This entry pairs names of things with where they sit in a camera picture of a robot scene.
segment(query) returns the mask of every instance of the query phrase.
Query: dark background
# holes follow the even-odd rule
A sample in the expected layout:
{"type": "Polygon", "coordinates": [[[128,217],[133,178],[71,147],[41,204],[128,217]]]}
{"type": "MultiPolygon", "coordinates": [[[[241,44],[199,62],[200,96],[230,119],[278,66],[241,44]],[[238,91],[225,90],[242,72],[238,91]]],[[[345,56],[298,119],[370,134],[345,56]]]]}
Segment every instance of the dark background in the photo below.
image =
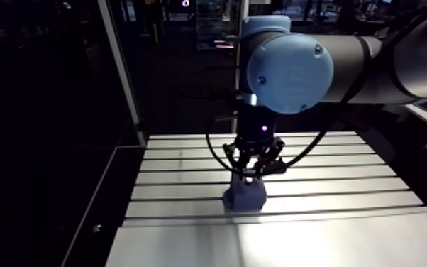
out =
{"type": "MultiPolygon", "coordinates": [[[[108,3],[146,135],[203,134],[209,119],[230,114],[224,102],[179,93],[231,92],[234,85],[234,72],[226,69],[180,87],[190,72],[235,65],[231,51],[197,50],[196,1],[188,9],[175,1],[108,3]],[[166,21],[161,10],[170,14],[166,21]],[[176,21],[179,14],[186,19],[176,21]]],[[[403,4],[410,10],[416,2],[403,4]]],[[[275,5],[252,10],[271,13],[275,5]]],[[[203,36],[222,39],[236,31],[229,25],[203,36]]],[[[341,31],[309,17],[292,26],[341,31]]],[[[281,116],[277,130],[316,131],[327,107],[281,116]]],[[[351,105],[335,129],[358,131],[427,204],[427,125],[413,116],[398,124],[396,114],[381,108],[351,105]]],[[[213,131],[228,133],[231,125],[213,131]]],[[[0,266],[59,266],[114,148],[137,145],[97,1],[0,0],[0,266]]],[[[104,265],[142,153],[116,151],[68,266],[104,265]],[[95,234],[97,224],[103,227],[95,234]]]]}

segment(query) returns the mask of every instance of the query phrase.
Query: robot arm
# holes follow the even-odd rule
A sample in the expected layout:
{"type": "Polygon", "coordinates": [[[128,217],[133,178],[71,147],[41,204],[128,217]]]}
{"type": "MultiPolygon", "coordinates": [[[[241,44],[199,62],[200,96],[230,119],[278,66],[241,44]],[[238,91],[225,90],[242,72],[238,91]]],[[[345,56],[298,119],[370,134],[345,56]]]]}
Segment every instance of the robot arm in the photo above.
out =
{"type": "Polygon", "coordinates": [[[427,19],[374,64],[387,46],[376,38],[307,36],[290,33],[289,25],[285,16],[243,22],[240,90],[256,95],[257,104],[295,114],[317,102],[340,102],[368,65],[365,82],[349,103],[404,104],[427,98],[427,19]]]}
{"type": "Polygon", "coordinates": [[[266,201],[261,177],[284,172],[328,130],[327,124],[296,158],[283,163],[284,143],[274,136],[277,114],[295,114],[318,102],[403,104],[427,98],[427,16],[390,43],[373,37],[308,36],[290,33],[289,27],[286,16],[243,22],[237,137],[223,145],[231,167],[215,154],[207,128],[210,151],[232,172],[223,202],[235,211],[261,209],[266,201]],[[249,168],[253,157],[257,162],[249,168]]]}

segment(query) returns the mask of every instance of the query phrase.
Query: vertical metal post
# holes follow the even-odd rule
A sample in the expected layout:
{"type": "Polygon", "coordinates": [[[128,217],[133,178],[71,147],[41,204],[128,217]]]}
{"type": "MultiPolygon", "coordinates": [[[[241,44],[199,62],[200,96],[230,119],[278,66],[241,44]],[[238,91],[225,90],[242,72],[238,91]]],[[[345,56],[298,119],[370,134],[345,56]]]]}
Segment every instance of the vertical metal post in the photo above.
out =
{"type": "Polygon", "coordinates": [[[131,91],[131,83],[129,81],[129,76],[126,72],[126,62],[123,59],[121,49],[119,47],[118,36],[115,32],[115,25],[113,24],[112,12],[109,10],[108,0],[98,0],[99,10],[101,12],[101,17],[103,18],[104,28],[108,35],[109,44],[111,45],[111,50],[113,51],[114,61],[118,69],[119,78],[121,79],[121,84],[124,91],[124,97],[126,98],[129,113],[134,123],[134,129],[137,133],[139,145],[145,147],[145,139],[142,131],[139,131],[139,115],[138,110],[135,104],[134,96],[131,91]]]}
{"type": "MultiPolygon", "coordinates": [[[[238,37],[242,36],[242,21],[244,18],[248,17],[248,9],[250,7],[250,0],[240,0],[240,19],[238,22],[238,37]]],[[[235,60],[235,66],[239,66],[240,64],[240,41],[238,41],[237,45],[237,58],[235,60]]],[[[240,69],[235,69],[235,90],[237,90],[240,86],[240,69]]],[[[237,131],[237,119],[232,119],[232,133],[237,131]]]]}
{"type": "Polygon", "coordinates": [[[311,6],[313,6],[313,0],[308,0],[306,2],[306,6],[304,7],[303,22],[308,20],[308,14],[311,10],[311,6]]]}

